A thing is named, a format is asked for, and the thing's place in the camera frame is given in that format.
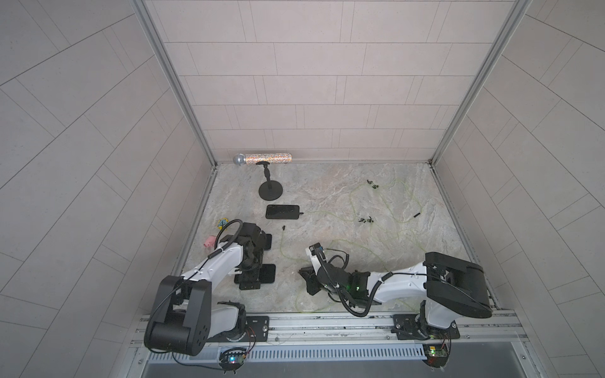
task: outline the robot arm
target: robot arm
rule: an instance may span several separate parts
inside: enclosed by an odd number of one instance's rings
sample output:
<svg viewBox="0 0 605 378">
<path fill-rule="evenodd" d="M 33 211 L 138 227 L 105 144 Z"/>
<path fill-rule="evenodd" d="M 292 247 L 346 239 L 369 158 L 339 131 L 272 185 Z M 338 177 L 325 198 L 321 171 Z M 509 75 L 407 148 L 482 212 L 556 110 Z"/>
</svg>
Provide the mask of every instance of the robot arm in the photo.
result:
<svg viewBox="0 0 605 378">
<path fill-rule="evenodd" d="M 424 262 L 406 269 L 348 273 L 325 260 L 319 243 L 306 252 L 312 267 L 301 269 L 299 274 L 307 281 L 307 292 L 314 295 L 323 289 L 338 295 L 345 309 L 355 316 L 367 315 L 372 304 L 395 298 L 426 297 L 417 320 L 419 338 L 428 338 L 430 328 L 449 328 L 460 316 L 491 316 L 483 269 L 477 264 L 429 252 Z M 365 310 L 357 312 L 352 307 Z"/>
<path fill-rule="evenodd" d="M 227 223 L 223 230 L 233 222 L 240 223 L 237 232 L 223 238 L 202 263 L 181 276 L 161 281 L 145 330 L 146 347 L 195 356 L 210 337 L 222 334 L 237 339 L 244 334 L 245 307 L 219 302 L 212 308 L 212 291 L 231 273 L 240 274 L 246 288 L 254 288 L 267 235 L 257 225 L 241 220 Z M 186 310 L 174 308 L 185 301 Z"/>
</svg>

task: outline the marble floor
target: marble floor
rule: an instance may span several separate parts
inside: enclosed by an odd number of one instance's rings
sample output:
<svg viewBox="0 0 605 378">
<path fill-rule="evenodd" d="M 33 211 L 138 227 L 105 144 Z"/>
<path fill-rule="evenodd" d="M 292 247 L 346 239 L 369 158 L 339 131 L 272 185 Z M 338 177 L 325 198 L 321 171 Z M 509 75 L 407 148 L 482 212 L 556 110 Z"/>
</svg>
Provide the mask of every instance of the marble floor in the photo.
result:
<svg viewBox="0 0 605 378">
<path fill-rule="evenodd" d="M 272 179 L 284 187 L 283 195 L 272 202 L 258 196 L 264 181 L 262 166 L 220 165 L 185 270 L 211 252 L 203 243 L 217 234 L 220 218 L 239 218 L 273 235 L 264 262 L 276 265 L 275 283 L 240 291 L 227 277 L 213 291 L 213 302 L 240 302 L 248 312 L 344 311 L 324 291 L 308 295 L 298 274 L 301 267 L 311 265 L 305 248 L 317 242 L 347 251 L 350 272 L 402 269 L 423 261 L 424 253 L 430 251 L 468 259 L 427 164 L 291 163 L 269 167 Z M 297 204 L 304 214 L 298 220 L 268 220 L 264 215 L 269 203 Z M 374 222 L 359 222 L 368 217 Z M 396 299 L 371 310 L 418 311 L 421 300 Z"/>
</svg>

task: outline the phone screen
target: phone screen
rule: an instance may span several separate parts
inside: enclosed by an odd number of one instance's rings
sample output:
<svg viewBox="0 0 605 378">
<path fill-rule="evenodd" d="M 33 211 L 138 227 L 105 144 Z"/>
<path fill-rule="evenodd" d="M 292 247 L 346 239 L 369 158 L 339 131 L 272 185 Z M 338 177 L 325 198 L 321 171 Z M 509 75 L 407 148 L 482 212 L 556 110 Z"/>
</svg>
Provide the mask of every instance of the phone screen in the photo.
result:
<svg viewBox="0 0 605 378">
<path fill-rule="evenodd" d="M 298 219 L 300 207 L 298 205 L 267 205 L 265 218 L 267 219 Z"/>
</svg>

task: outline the tiled wall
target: tiled wall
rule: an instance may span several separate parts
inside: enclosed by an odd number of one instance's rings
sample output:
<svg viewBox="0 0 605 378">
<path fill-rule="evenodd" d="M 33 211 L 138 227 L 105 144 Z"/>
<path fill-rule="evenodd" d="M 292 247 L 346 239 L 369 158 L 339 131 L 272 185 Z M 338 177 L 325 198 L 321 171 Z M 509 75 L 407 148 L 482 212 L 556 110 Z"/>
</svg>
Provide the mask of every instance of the tiled wall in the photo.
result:
<svg viewBox="0 0 605 378">
<path fill-rule="evenodd" d="M 551 378 L 605 376 L 604 19 L 534 0 L 437 164 Z"/>
<path fill-rule="evenodd" d="M 5 0 L 0 35 L 0 376 L 108 377 L 210 164 L 127 0 Z"/>
<path fill-rule="evenodd" d="M 426 161 L 512 2 L 146 4 L 219 161 Z"/>
</svg>

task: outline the vent grille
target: vent grille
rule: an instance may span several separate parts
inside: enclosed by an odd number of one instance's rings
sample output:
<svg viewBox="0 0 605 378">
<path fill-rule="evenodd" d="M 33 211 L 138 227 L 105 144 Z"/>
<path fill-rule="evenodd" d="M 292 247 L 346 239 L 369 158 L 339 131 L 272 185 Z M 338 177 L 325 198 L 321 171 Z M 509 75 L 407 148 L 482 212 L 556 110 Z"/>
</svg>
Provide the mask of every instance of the vent grille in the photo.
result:
<svg viewBox="0 0 605 378">
<path fill-rule="evenodd" d="M 420 359 L 426 359 L 422 346 L 392 344 L 268 347 L 253 350 L 248 357 L 249 362 Z"/>
<path fill-rule="evenodd" d="M 227 347 L 207 347 L 197 356 L 175 353 L 184 363 L 217 363 Z M 425 360 L 422 344 L 376 345 L 257 345 L 246 362 Z M 151 354 L 150 363 L 175 363 L 171 353 Z"/>
</svg>

